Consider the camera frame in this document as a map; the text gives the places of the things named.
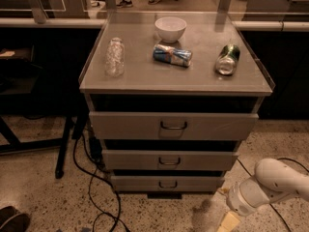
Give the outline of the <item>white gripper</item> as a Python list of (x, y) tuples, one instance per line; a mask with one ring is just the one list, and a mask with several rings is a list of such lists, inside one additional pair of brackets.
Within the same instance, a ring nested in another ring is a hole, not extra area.
[(228, 195), (226, 203), (232, 210), (227, 212), (216, 232), (232, 232), (242, 217), (247, 217), (257, 211), (260, 206), (269, 204), (274, 192), (262, 186), (255, 177), (249, 177), (241, 183), (235, 183), (231, 188), (219, 188), (218, 192)]

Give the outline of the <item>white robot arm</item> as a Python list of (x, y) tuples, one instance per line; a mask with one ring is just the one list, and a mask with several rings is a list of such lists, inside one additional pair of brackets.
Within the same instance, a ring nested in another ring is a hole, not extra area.
[(232, 232), (242, 218), (261, 206), (294, 197), (309, 201), (309, 176), (278, 159), (261, 159), (255, 164), (252, 176), (229, 188), (226, 204), (230, 210), (216, 232)]

